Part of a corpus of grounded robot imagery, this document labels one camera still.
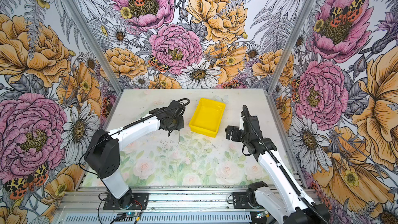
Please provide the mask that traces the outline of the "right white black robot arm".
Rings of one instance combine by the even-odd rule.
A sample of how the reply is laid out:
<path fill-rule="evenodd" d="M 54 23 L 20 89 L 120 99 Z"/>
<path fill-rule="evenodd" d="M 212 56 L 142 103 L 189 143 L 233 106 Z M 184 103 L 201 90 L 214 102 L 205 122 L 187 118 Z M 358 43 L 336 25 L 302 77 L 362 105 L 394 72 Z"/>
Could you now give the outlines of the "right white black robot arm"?
<path fill-rule="evenodd" d="M 246 105 L 243 105 L 239 126 L 226 127 L 226 139 L 242 143 L 243 154 L 255 158 L 277 190 L 273 193 L 262 181 L 249 185 L 247 196 L 251 206 L 265 208 L 279 224 L 330 222 L 329 209 L 322 203 L 317 204 L 294 179 L 273 141 L 263 137 L 258 117 L 251 115 Z"/>

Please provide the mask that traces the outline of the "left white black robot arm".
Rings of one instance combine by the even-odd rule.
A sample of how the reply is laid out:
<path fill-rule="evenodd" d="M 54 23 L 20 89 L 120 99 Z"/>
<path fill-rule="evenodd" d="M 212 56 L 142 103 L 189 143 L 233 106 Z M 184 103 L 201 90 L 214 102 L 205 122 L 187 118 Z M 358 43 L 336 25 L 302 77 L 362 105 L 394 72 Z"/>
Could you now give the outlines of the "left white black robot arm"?
<path fill-rule="evenodd" d="M 144 117 L 123 127 L 95 131 L 82 159 L 105 185 L 110 198 L 116 200 L 116 207 L 128 209 L 134 202 L 130 186 L 123 179 L 120 170 L 121 152 L 140 138 L 164 130 L 167 135 L 184 128 L 183 114 L 190 104 L 188 98 L 173 100 L 167 107 L 156 108 Z"/>

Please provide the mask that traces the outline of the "yellow plastic bin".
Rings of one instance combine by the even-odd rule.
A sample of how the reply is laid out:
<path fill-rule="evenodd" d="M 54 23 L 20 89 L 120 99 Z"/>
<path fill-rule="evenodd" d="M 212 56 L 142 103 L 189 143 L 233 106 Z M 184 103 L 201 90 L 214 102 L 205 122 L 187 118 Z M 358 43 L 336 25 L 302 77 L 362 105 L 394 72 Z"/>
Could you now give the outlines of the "yellow plastic bin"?
<path fill-rule="evenodd" d="M 218 134 L 225 103 L 202 98 L 189 122 L 192 132 L 215 138 Z"/>

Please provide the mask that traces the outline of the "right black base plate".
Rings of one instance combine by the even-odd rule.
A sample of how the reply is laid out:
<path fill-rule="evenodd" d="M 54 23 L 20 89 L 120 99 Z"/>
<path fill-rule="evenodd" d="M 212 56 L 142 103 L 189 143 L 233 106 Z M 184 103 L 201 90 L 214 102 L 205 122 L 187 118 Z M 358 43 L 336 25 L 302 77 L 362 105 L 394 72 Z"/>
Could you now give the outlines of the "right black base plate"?
<path fill-rule="evenodd" d="M 233 192 L 232 204 L 234 209 L 256 209 L 258 205 L 251 203 L 246 192 Z"/>

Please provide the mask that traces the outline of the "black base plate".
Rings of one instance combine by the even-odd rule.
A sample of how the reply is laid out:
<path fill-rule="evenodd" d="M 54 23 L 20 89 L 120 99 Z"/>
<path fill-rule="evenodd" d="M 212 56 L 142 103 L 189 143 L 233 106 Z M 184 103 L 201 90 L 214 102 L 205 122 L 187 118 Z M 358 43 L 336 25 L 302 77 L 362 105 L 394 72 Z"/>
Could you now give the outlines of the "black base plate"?
<path fill-rule="evenodd" d="M 234 209 L 256 209 L 258 205 L 251 203 L 246 192 L 233 192 L 232 204 Z"/>
<path fill-rule="evenodd" d="M 106 197 L 103 210 L 145 210 L 149 201 L 148 193 L 127 193 L 121 199 L 116 199 L 112 194 Z"/>

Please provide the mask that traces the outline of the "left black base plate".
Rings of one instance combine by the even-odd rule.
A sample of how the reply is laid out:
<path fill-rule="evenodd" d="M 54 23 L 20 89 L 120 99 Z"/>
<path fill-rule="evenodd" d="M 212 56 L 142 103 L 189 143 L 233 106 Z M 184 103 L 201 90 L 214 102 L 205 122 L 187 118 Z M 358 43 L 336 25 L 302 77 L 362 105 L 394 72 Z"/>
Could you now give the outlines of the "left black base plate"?
<path fill-rule="evenodd" d="M 116 199 L 112 194 L 106 197 L 103 210 L 145 210 L 149 201 L 148 193 L 127 193 L 121 199 Z"/>

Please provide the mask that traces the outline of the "aluminium front rail frame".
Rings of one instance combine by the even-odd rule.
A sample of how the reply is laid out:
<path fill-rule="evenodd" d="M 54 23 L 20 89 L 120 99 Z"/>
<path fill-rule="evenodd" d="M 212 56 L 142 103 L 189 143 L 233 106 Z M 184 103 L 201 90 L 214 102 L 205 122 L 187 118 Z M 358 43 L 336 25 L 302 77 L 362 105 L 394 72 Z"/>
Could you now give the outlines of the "aluminium front rail frame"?
<path fill-rule="evenodd" d="M 277 193 L 274 185 L 268 185 L 273 193 Z M 57 210 L 53 222 L 66 214 L 118 214 L 114 221 L 120 221 L 125 216 L 132 216 L 138 221 L 143 213 L 185 213 L 185 212 L 249 212 L 252 217 L 250 224 L 278 224 L 263 207 L 256 209 L 234 209 L 233 192 L 247 192 L 248 186 L 223 187 L 154 187 L 134 188 L 132 193 L 148 193 L 149 201 L 145 210 L 106 211 L 103 206 L 108 194 L 103 188 L 80 190 L 67 194 Z M 316 194 L 312 190 L 305 192 L 317 203 Z"/>

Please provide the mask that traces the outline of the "left aluminium corner post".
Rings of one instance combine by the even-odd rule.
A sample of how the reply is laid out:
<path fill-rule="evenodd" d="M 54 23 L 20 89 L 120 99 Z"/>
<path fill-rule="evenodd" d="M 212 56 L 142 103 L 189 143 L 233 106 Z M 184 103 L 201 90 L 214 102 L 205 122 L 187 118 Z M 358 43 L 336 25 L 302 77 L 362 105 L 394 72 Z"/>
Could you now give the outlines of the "left aluminium corner post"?
<path fill-rule="evenodd" d="M 105 58 L 105 55 L 96 38 L 94 37 L 94 34 L 92 33 L 87 21 L 85 20 L 84 15 L 80 11 L 78 4 L 75 2 L 75 0 L 62 0 L 62 2 L 64 3 L 64 6 L 68 10 L 68 12 L 71 14 L 71 17 L 73 18 L 77 27 L 80 29 L 81 33 L 85 37 L 85 40 L 88 42 L 91 51 L 98 59 L 99 64 L 101 65 L 110 83 L 115 89 L 117 96 L 120 96 L 123 93 L 123 88 L 119 83 L 116 75 L 114 74 L 112 68 L 110 67 L 109 62 Z"/>

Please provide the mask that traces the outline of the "aluminium corner post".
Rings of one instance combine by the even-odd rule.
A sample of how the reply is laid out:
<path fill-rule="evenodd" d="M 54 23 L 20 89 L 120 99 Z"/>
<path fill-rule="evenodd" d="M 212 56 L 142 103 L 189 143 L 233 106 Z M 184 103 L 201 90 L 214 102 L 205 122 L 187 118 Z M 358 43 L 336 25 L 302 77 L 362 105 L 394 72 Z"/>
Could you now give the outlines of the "aluminium corner post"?
<path fill-rule="evenodd" d="M 96 38 L 94 37 L 94 34 L 92 33 L 87 21 L 85 20 L 84 15 L 80 11 L 78 4 L 75 2 L 75 0 L 62 0 L 62 2 L 64 3 L 64 6 L 68 10 L 68 12 L 71 14 L 71 17 L 73 18 L 77 27 L 80 29 L 81 33 L 85 37 L 85 40 L 88 42 L 91 51 L 98 59 L 99 64 L 101 65 L 110 83 L 115 89 L 117 96 L 120 96 L 123 93 L 123 88 L 119 83 L 116 75 L 114 74 L 112 68 L 110 67 L 109 62 L 105 58 L 105 55 Z"/>
<path fill-rule="evenodd" d="M 304 23 L 309 16 L 312 7 L 316 4 L 317 0 L 305 0 L 301 10 L 298 12 L 295 24 L 290 32 L 289 38 L 286 45 L 283 48 L 282 54 L 280 56 L 279 63 L 277 64 L 275 71 L 271 77 L 271 80 L 267 87 L 267 93 L 271 94 L 274 90 L 276 83 L 278 82 L 280 76 L 282 75 L 283 69 L 289 60 L 289 56 L 293 49 L 294 43 L 298 38 Z"/>

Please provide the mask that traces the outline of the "right aluminium corner post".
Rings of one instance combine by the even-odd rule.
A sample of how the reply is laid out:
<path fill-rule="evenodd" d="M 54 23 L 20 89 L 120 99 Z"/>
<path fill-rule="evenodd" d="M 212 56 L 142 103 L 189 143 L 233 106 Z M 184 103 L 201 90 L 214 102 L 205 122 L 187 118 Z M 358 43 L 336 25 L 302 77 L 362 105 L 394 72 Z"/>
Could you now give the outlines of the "right aluminium corner post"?
<path fill-rule="evenodd" d="M 277 64 L 275 71 L 271 77 L 271 80 L 267 87 L 267 93 L 271 94 L 274 90 L 276 83 L 278 82 L 280 76 L 282 75 L 283 69 L 289 60 L 289 56 L 293 49 L 294 43 L 298 38 L 304 23 L 309 16 L 312 7 L 316 4 L 317 0 L 305 0 L 301 10 L 298 12 L 295 24 L 290 32 L 289 38 L 286 45 L 283 48 L 282 54 L 280 56 L 279 63 Z"/>

